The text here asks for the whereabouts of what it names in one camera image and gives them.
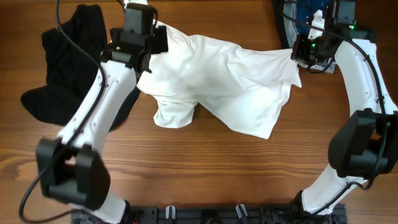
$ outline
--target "black fabric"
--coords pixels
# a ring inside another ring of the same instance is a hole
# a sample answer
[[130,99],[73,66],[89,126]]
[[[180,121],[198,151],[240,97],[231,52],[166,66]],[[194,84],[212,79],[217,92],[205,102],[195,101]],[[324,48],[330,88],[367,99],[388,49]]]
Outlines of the black fabric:
[[276,23],[276,29],[278,30],[279,40],[282,49],[289,49],[289,42],[287,41],[284,17],[281,13],[281,5],[285,0],[272,0],[272,6],[274,8],[274,17]]
[[[72,18],[62,24],[67,35],[100,63],[107,44],[101,8],[77,6]],[[74,48],[58,29],[42,34],[46,51],[47,86],[29,90],[21,96],[25,109],[39,121],[66,125],[88,93],[98,67]],[[137,87],[124,101],[111,129],[127,119],[140,91]]]

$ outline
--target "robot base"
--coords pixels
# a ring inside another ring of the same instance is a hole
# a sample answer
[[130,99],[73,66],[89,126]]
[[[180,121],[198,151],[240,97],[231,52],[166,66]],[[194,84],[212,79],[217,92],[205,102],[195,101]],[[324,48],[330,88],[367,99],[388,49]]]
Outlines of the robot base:
[[[175,219],[166,219],[166,208],[130,207],[130,214],[123,224],[347,224],[346,209],[338,204],[331,215],[317,215],[309,220],[289,220],[289,205],[263,205],[246,207],[247,219],[238,218],[234,207],[176,208]],[[87,215],[74,213],[71,224],[100,224]]]

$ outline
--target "blue cloth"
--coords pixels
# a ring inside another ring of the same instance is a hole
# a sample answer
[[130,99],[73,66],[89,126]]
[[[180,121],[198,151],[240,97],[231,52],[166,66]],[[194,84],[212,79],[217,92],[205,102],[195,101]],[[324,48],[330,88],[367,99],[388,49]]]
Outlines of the blue cloth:
[[[323,12],[323,18],[325,18],[326,15],[326,7],[328,6],[330,0],[297,0],[297,2],[307,4],[311,6],[312,11],[310,12],[306,7],[299,6],[297,5],[297,19],[306,22],[307,21],[307,16],[311,18],[313,16],[313,13],[316,13],[319,9],[322,10]],[[309,34],[310,29],[296,25],[297,32],[299,34]]]

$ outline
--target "crumpled white fabric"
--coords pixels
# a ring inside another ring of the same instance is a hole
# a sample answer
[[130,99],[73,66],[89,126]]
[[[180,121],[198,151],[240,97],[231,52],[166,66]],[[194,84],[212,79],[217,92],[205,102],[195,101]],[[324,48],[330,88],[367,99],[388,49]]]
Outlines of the crumpled white fabric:
[[167,38],[169,52],[153,55],[137,84],[157,100],[155,124],[186,126],[200,103],[233,131],[269,138],[291,85],[301,87],[291,49],[246,50],[170,26]]

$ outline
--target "wooden surface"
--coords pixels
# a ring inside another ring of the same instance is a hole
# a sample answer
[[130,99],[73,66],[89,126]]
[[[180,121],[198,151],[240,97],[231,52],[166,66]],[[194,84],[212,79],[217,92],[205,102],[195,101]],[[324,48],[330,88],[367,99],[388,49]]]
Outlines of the wooden surface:
[[[34,150],[58,126],[40,123],[21,105],[26,90],[45,84],[41,33],[55,27],[49,0],[0,1],[0,223],[20,223],[17,208],[36,176]],[[68,20],[76,1],[61,4]],[[160,20],[186,34],[203,34],[247,49],[280,48],[271,1],[154,1]],[[107,29],[123,25],[112,0],[100,1]],[[359,1],[357,20],[378,38],[379,64],[393,100],[398,101],[397,1]],[[234,205],[285,203],[318,177],[328,164],[331,137],[348,119],[348,99],[339,72],[301,72],[303,88],[292,87],[289,102],[269,140],[234,133],[206,109],[180,129],[156,126],[156,101],[142,94],[128,120],[106,141],[103,159],[111,188],[133,205]],[[374,187],[354,190],[343,202],[349,223],[397,223],[398,169],[377,178]],[[26,214],[43,218],[67,206],[43,199],[38,189]],[[68,219],[55,223],[68,223]]]

